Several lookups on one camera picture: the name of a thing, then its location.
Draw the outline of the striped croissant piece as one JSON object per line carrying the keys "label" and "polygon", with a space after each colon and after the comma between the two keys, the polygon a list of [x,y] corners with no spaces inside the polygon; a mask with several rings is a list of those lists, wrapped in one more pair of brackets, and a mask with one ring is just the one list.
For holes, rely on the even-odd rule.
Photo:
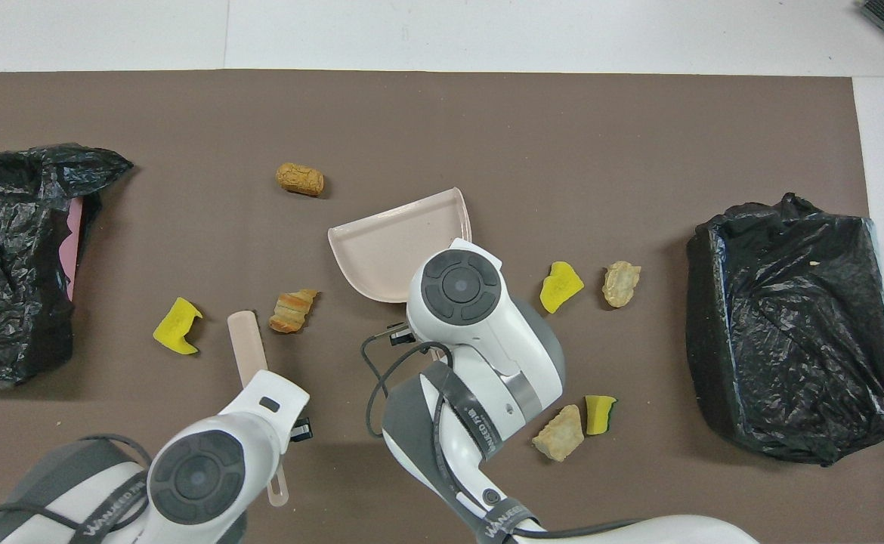
{"label": "striped croissant piece", "polygon": [[300,331],[318,294],[318,290],[315,289],[280,293],[277,296],[274,312],[268,320],[270,329],[282,334]]}

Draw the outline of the brown table mat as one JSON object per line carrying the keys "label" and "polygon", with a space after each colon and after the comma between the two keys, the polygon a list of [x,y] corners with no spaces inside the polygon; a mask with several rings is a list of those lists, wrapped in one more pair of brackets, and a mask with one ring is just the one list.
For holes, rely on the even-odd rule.
{"label": "brown table mat", "polygon": [[[780,462],[704,422],[686,351],[698,224],[797,193],[866,215],[847,79],[548,73],[191,71],[0,73],[0,151],[114,150],[134,169],[104,193],[75,288],[75,353],[0,390],[0,503],[56,447],[99,431],[156,451],[240,384],[227,317],[265,320],[281,292],[316,289],[302,331],[263,328],[270,367],[310,393],[311,440],[284,459],[292,498],[259,496],[249,544],[469,544],[473,534],[365,429],[374,376],[359,345],[404,317],[346,282],[328,229],[459,188],[472,238],[539,305],[553,261],[585,289],[548,321],[567,381],[552,416],[615,396],[611,430],[565,462],[530,440],[484,472],[550,529],[697,514],[780,542],[884,542],[884,442],[829,468]],[[320,170],[321,196],[276,182]],[[642,267],[611,308],[605,268]],[[153,332],[174,300],[203,313],[187,340]]]}

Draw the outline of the angular beige bread chunk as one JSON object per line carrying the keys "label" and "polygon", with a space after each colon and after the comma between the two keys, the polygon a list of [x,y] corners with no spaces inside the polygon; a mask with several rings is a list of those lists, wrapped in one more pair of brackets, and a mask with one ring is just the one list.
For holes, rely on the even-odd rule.
{"label": "angular beige bread chunk", "polygon": [[530,444],[554,462],[563,462],[583,441],[583,418],[576,405],[566,405],[530,440]]}

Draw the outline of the beige plastic dustpan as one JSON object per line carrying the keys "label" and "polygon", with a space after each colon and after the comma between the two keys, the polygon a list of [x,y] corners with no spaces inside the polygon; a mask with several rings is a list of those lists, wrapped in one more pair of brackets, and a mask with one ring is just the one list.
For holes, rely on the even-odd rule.
{"label": "beige plastic dustpan", "polygon": [[331,227],[327,238],[343,277],[356,292],[374,301],[404,304],[415,272],[456,238],[470,241],[472,233],[462,191],[451,188]]}

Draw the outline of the beige hand brush black bristles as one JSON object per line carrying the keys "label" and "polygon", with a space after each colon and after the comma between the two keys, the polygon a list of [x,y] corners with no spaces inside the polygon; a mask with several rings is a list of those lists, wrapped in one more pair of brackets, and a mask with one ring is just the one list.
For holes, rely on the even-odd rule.
{"label": "beige hand brush black bristles", "polygon": [[[227,318],[227,329],[241,387],[246,388],[257,372],[268,369],[258,318],[250,310],[235,312]],[[267,487],[269,503],[277,508],[289,500],[282,461],[282,456],[277,458],[275,475]]]}

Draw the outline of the notched yellow sponge piece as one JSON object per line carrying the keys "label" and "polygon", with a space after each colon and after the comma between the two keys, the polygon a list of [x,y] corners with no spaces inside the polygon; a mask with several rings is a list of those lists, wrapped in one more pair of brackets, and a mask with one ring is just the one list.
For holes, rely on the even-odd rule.
{"label": "notched yellow sponge piece", "polygon": [[176,354],[197,354],[198,348],[187,340],[187,334],[190,333],[194,320],[200,318],[203,318],[203,313],[193,303],[183,297],[177,297],[154,330],[153,338]]}

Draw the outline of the brown cork-shaped bread roll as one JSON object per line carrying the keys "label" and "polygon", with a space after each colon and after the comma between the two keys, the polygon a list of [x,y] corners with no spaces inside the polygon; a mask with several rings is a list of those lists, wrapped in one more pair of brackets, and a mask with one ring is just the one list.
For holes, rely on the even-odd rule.
{"label": "brown cork-shaped bread roll", "polygon": [[277,168],[275,177],[284,190],[298,195],[318,197],[325,190],[323,173],[310,166],[284,162]]}

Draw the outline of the pink bin with black bag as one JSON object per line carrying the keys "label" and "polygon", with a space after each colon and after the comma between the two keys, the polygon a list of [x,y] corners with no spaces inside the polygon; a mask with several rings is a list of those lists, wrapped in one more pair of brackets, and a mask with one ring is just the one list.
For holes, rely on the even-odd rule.
{"label": "pink bin with black bag", "polygon": [[72,356],[75,307],[60,261],[70,203],[98,200],[131,169],[115,151],[79,144],[0,152],[0,388]]}

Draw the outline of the rounded beige bread chunk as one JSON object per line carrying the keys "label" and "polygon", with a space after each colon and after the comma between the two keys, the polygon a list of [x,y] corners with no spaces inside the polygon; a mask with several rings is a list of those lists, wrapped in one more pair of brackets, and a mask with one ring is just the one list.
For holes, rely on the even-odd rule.
{"label": "rounded beige bread chunk", "polygon": [[621,308],[631,301],[641,270],[641,266],[628,261],[615,261],[605,268],[601,293],[609,307]]}

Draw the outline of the yellow sponge with green side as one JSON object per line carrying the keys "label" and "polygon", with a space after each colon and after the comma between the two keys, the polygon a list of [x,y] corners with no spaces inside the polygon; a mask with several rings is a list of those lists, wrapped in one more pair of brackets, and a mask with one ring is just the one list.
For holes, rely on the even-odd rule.
{"label": "yellow sponge with green side", "polygon": [[600,436],[600,434],[607,433],[614,407],[619,400],[609,395],[586,395],[584,402],[587,416],[585,434]]}

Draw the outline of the bin lined with black bag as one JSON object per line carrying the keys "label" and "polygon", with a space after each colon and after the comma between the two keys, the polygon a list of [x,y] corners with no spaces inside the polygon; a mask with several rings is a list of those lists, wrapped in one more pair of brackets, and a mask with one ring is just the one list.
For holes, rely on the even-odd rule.
{"label": "bin lined with black bag", "polygon": [[884,288],[870,219],[787,193],[699,224],[687,258],[688,368],[716,434],[822,467],[884,441]]}

